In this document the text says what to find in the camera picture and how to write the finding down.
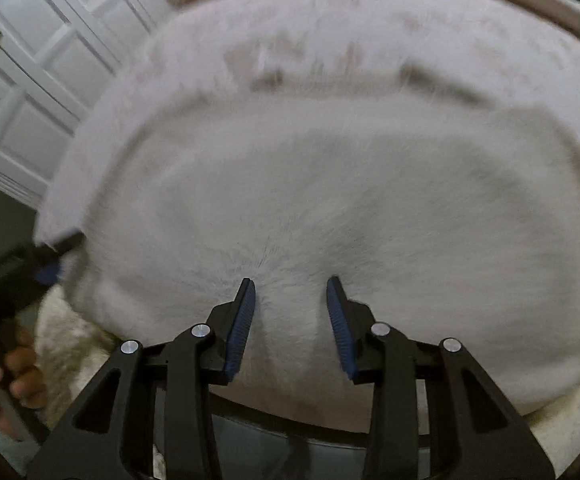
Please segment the person's left hand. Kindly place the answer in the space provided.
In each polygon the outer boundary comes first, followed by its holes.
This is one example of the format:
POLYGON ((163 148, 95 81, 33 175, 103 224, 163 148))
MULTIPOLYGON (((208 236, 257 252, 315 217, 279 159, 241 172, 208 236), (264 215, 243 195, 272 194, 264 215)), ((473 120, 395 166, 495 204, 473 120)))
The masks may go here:
POLYGON ((32 335, 18 326, 16 341, 16 346, 0 359, 0 432, 22 442, 28 432, 14 406, 41 410, 47 405, 48 392, 44 374, 37 366, 32 335))

